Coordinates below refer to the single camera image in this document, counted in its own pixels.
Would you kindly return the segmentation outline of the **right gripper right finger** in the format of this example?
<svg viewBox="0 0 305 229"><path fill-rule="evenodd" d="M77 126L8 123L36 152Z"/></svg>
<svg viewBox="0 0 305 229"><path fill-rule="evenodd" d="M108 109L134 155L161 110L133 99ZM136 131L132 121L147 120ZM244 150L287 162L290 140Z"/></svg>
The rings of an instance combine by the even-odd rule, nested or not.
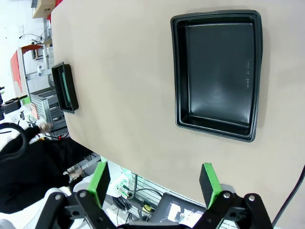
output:
<svg viewBox="0 0 305 229"><path fill-rule="evenodd" d="M224 190L211 163L202 164L199 183L207 209L194 229L218 229L225 220L238 229L272 229L272 223L261 197L256 193L243 198Z"/></svg>

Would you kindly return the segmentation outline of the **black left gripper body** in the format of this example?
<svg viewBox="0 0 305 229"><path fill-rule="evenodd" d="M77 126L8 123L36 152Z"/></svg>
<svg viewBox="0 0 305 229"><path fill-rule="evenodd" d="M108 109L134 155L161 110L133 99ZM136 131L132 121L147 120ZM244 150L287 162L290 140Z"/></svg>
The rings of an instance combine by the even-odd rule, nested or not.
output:
<svg viewBox="0 0 305 229"><path fill-rule="evenodd" d="M3 111L5 114L17 111L21 108L21 103L19 98L13 98L9 101L6 101L3 106Z"/></svg>

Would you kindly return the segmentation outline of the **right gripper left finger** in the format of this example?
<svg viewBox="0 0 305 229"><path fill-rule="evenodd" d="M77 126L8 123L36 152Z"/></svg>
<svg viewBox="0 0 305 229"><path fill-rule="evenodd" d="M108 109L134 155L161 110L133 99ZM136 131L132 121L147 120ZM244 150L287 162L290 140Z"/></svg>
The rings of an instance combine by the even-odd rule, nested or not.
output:
<svg viewBox="0 0 305 229"><path fill-rule="evenodd" d="M35 228L69 229L76 219L84 219L91 229L113 229L102 209L110 180L108 163L99 162L86 189L70 196L61 192L49 195Z"/></svg>

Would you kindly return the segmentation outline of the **black-clothed person right hand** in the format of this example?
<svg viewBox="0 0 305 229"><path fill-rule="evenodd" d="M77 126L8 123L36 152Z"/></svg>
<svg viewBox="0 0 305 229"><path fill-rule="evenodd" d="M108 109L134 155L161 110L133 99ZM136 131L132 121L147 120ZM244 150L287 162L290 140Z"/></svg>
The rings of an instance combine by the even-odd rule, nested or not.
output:
<svg viewBox="0 0 305 229"><path fill-rule="evenodd" d="M78 168L76 170L73 170L71 172L68 172L68 171L65 171L63 173L64 176L68 176L69 177L69 180L75 180L77 179L78 177L80 177L82 175L82 169L81 168Z"/></svg>

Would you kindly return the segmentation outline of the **black-clothed person left hand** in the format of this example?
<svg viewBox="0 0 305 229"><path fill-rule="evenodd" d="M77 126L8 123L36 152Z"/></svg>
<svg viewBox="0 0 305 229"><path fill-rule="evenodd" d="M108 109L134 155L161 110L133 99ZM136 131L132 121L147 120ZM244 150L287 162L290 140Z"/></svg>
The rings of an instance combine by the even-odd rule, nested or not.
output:
<svg viewBox="0 0 305 229"><path fill-rule="evenodd" d="M36 126L39 127L41 133L49 133L52 128L50 123L44 122L43 120L38 120Z"/></svg>

